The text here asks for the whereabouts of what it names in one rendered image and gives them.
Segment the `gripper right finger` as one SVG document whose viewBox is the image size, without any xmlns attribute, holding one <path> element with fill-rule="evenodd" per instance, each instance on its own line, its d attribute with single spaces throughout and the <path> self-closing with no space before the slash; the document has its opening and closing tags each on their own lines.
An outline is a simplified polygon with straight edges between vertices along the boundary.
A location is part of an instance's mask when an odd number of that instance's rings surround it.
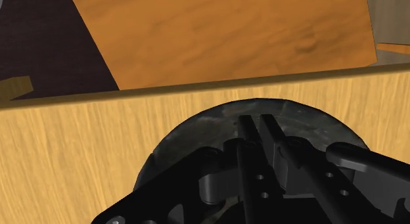
<svg viewBox="0 0 410 224">
<path fill-rule="evenodd" d="M 332 224 L 410 224 L 410 165 L 350 143 L 321 152 L 260 117 L 281 156 L 306 179 Z"/>
</svg>

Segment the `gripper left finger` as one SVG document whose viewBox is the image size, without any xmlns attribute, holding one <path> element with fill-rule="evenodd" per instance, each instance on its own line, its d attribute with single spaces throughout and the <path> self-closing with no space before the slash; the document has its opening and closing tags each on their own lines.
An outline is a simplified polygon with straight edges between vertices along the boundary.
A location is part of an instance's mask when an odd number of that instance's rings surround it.
<svg viewBox="0 0 410 224">
<path fill-rule="evenodd" d="M 216 224 L 274 224 L 283 192 L 250 116 L 239 118 L 241 138 L 224 149 L 204 146 L 190 153 L 97 215 L 91 224 L 202 224 L 227 199 L 239 204 Z"/>
</svg>

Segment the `light wooden table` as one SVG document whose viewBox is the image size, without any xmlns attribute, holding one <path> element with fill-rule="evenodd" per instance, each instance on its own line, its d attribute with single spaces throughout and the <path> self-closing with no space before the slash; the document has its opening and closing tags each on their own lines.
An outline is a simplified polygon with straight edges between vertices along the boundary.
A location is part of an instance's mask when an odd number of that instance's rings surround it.
<svg viewBox="0 0 410 224">
<path fill-rule="evenodd" d="M 0 224 L 90 224 L 153 148 L 213 106 L 300 102 L 410 163 L 410 63 L 0 103 Z"/>
</svg>

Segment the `dark marbled round plate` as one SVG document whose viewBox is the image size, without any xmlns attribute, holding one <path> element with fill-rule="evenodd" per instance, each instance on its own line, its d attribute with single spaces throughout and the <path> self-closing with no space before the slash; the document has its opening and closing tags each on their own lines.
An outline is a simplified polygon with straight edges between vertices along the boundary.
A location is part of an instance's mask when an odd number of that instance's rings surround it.
<svg viewBox="0 0 410 224">
<path fill-rule="evenodd" d="M 306 138 L 320 151 L 337 141 L 367 148 L 362 138 L 348 126 L 308 105 L 284 99 L 233 101 L 202 111 L 168 133 L 144 163 L 135 186 L 140 187 L 202 146 L 221 148 L 224 141 L 238 137 L 240 115 L 251 115 L 259 124 L 261 114 L 273 115 L 285 134 Z"/>
</svg>

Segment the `orange wood-patterned robot stand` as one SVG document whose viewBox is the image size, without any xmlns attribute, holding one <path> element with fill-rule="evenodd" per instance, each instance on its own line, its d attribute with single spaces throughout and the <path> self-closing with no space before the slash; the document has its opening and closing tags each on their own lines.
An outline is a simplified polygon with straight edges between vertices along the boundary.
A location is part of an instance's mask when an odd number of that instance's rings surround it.
<svg viewBox="0 0 410 224">
<path fill-rule="evenodd" d="M 120 89 L 376 62 L 367 0 L 73 0 Z"/>
</svg>

